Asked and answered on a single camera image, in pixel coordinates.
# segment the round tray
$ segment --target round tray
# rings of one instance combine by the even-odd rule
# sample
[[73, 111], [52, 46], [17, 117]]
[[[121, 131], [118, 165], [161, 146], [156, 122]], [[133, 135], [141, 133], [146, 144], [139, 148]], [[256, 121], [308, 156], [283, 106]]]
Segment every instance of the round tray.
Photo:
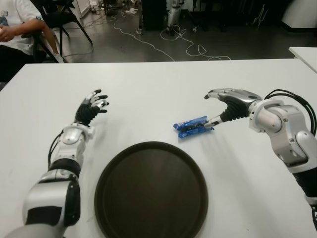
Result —
[[194, 238], [207, 209], [206, 182], [197, 164], [162, 142], [119, 153], [95, 193], [97, 222], [107, 238]]

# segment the black chair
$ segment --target black chair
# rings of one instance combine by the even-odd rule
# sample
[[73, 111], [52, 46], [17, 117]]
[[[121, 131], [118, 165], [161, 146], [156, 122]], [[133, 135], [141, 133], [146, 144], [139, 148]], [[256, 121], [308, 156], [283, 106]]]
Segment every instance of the black chair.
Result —
[[[41, 35], [41, 31], [35, 31], [35, 32], [31, 32], [21, 36], [22, 38], [33, 37], [34, 39], [34, 44], [33, 44], [34, 63], [42, 63], [46, 59], [46, 54], [48, 54], [55, 63], [58, 63], [57, 59], [54, 57], [54, 55], [50, 52], [50, 50], [46, 47], [44, 42], [41, 40], [40, 35]], [[38, 45], [40, 45], [44, 51], [38, 50]]]
[[[79, 23], [75, 14], [70, 8], [75, 8], [73, 5], [73, 0], [31, 0], [34, 6], [41, 13], [43, 20], [50, 28], [59, 28], [59, 54], [63, 56], [63, 32], [69, 37], [67, 31], [63, 28], [64, 24], [70, 22], [76, 22], [79, 28], [83, 31], [90, 44], [93, 44], [92, 40], [89, 38], [87, 32], [83, 26]], [[46, 13], [45, 7], [47, 4], [55, 4], [63, 6], [61, 11], [55, 11], [51, 13]]]

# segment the person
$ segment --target person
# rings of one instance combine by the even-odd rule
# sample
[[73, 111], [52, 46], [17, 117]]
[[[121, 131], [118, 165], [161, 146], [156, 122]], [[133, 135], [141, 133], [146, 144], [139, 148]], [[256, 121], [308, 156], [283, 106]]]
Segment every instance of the person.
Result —
[[30, 0], [0, 0], [0, 82], [8, 82], [26, 63], [33, 63], [33, 39], [21, 35], [41, 30], [58, 62], [54, 35]]

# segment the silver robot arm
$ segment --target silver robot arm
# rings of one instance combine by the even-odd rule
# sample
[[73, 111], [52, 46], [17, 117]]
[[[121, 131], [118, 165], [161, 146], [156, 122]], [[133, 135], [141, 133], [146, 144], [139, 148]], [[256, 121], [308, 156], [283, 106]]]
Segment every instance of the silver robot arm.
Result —
[[[80, 217], [79, 174], [85, 145], [94, 136], [89, 127], [98, 113], [106, 113], [107, 96], [101, 90], [89, 94], [76, 113], [75, 121], [56, 137], [49, 153], [49, 169], [31, 188], [23, 204], [23, 223], [6, 238], [62, 238], [66, 228]], [[52, 150], [57, 152], [50, 162]]]
[[168, 12], [167, 31], [171, 32], [173, 25], [177, 24], [181, 8], [185, 0], [173, 0], [172, 8]]
[[317, 140], [307, 130], [303, 113], [295, 106], [284, 105], [281, 100], [263, 100], [245, 90], [214, 89], [205, 96], [208, 98], [217, 98], [228, 107], [210, 119], [205, 127], [250, 117], [250, 128], [270, 137], [274, 153], [303, 189], [317, 229]]

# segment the white tabletop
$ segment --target white tabletop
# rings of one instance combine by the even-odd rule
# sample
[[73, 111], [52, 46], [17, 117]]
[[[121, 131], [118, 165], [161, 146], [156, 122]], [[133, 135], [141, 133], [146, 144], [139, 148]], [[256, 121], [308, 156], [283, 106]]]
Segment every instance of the white tabletop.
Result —
[[317, 48], [316, 47], [290, 47], [296, 58], [301, 59], [314, 72], [317, 73]]
[[213, 88], [263, 97], [284, 88], [317, 109], [316, 79], [299, 59], [27, 65], [0, 92], [0, 237], [22, 225], [24, 197], [47, 169], [53, 138], [83, 98], [101, 88], [110, 106], [92, 123], [96, 136], [80, 175], [81, 218], [66, 237], [103, 237], [94, 217], [101, 172], [125, 148], [163, 141], [188, 153], [205, 176], [209, 210], [198, 238], [311, 238], [316, 231], [301, 188], [248, 119], [184, 140], [172, 125], [220, 114], [224, 103], [204, 99]]

